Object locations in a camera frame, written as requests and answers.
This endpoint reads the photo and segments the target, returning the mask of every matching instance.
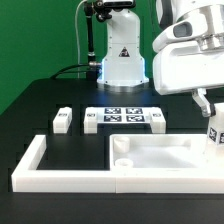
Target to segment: white tray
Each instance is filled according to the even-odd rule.
[[[224,193],[224,169],[207,164],[206,141],[206,135],[112,135],[109,171],[40,171],[46,136],[36,136],[12,174],[13,191]],[[122,158],[129,160],[116,166]]]

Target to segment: black cable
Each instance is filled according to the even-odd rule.
[[[62,74],[85,73],[85,72],[88,72],[88,71],[89,70],[85,70],[85,71],[71,71],[71,72],[60,72],[60,73],[57,74],[57,76],[62,75]]]
[[[60,74],[63,74],[65,73],[66,71],[72,69],[72,68],[79,68],[79,67],[85,67],[85,66],[89,66],[89,64],[78,64],[78,65],[71,65],[71,66],[68,66],[68,67],[65,67],[61,70],[59,70],[57,73],[55,73],[54,75],[52,75],[50,77],[50,79],[56,79],[57,76],[59,76]]]

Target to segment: cable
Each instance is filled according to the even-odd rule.
[[[77,41],[77,53],[78,53],[78,64],[80,64],[80,41],[79,41],[79,29],[78,29],[78,14],[79,14],[79,10],[81,5],[87,2],[87,0],[82,0],[79,5],[77,6],[76,9],[76,13],[75,13],[75,33],[76,33],[76,41]]]
[[[50,77],[50,79],[56,79],[57,76],[59,76],[60,74],[62,73],[65,73],[66,71],[72,69],[72,68],[80,68],[80,67],[86,67],[86,66],[89,66],[89,64],[78,64],[78,65],[71,65],[71,66],[68,66],[68,67],[65,67],[61,70],[59,70],[57,73],[55,73],[54,75],[52,75]]]

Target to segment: black and white pattern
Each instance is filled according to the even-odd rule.
[[[220,134],[219,144],[224,144],[224,133]]]
[[[68,114],[62,114],[62,113],[58,114],[59,117],[66,117],[67,115]]]
[[[129,115],[127,116],[127,122],[145,122],[144,116]]]
[[[119,115],[106,115],[104,116],[104,122],[121,122],[122,117]]]
[[[95,117],[96,114],[87,114],[87,117]]]
[[[156,114],[153,114],[152,116],[153,116],[153,117],[161,117],[162,115],[159,114],[159,113],[156,113]]]
[[[121,114],[121,108],[105,108],[105,114]]]
[[[210,128],[209,138],[210,138],[212,141],[216,142],[217,131],[214,130],[213,128]]]
[[[142,108],[126,108],[126,114],[143,114]]]

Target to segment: warning label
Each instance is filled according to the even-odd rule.
[[[119,57],[130,57],[128,50],[126,47],[123,48],[123,50],[121,51],[121,53],[119,54]]]

